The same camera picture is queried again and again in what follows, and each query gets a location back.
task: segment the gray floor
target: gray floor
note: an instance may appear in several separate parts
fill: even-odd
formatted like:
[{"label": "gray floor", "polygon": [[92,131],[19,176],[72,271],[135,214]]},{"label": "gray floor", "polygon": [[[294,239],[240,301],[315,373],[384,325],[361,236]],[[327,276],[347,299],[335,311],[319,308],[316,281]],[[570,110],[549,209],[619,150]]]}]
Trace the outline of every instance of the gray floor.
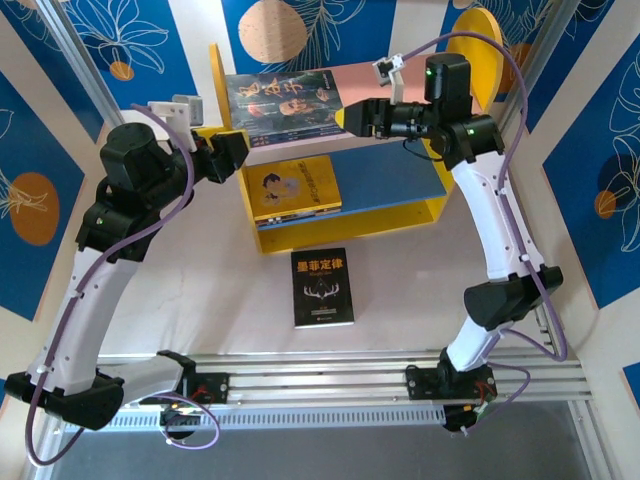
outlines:
[{"label": "gray floor", "polygon": [[588,479],[564,403],[512,405],[469,438],[436,426],[223,432],[211,450],[159,432],[89,433],[56,467],[67,479]]}]

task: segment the cable clip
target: cable clip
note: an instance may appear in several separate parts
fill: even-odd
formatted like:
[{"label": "cable clip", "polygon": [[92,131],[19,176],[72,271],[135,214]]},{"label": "cable clip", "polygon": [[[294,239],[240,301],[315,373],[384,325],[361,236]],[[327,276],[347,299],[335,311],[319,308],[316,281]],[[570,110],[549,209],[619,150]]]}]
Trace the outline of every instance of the cable clip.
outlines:
[{"label": "cable clip", "polygon": [[43,373],[53,373],[53,367],[47,367],[45,364],[38,365],[36,372],[42,375]]}]

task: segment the book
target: book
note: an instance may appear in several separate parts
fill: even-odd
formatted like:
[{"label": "book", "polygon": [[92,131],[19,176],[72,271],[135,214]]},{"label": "book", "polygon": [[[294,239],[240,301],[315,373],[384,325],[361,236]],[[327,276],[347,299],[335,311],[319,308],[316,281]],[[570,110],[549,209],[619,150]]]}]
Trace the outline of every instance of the book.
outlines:
[{"label": "book", "polygon": [[227,75],[227,91],[234,129],[245,129],[252,147],[311,136],[335,135],[342,130],[335,113],[342,108],[333,74],[274,72]]},{"label": "book", "polygon": [[344,248],[291,254],[295,328],[354,323]]},{"label": "book", "polygon": [[253,165],[246,181],[258,226],[339,212],[342,205],[328,155]]}]

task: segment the yellow book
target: yellow book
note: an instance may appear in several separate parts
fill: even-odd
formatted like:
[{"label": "yellow book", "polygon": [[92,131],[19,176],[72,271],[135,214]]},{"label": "yellow book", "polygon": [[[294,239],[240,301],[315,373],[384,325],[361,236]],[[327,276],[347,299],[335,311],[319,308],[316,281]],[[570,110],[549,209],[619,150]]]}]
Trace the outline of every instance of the yellow book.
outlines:
[{"label": "yellow book", "polygon": [[247,167],[257,225],[340,211],[342,200],[328,155]]}]

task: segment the blue shelf board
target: blue shelf board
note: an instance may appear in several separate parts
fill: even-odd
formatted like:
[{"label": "blue shelf board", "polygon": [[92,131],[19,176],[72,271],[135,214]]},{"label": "blue shelf board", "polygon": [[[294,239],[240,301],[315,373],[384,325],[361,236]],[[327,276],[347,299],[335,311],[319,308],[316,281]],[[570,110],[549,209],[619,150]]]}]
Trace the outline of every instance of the blue shelf board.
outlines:
[{"label": "blue shelf board", "polygon": [[[426,154],[421,142],[408,144],[408,147]],[[433,163],[407,152],[400,141],[332,152],[329,157],[342,197],[342,210],[264,225],[258,230],[321,221],[446,195]]]}]

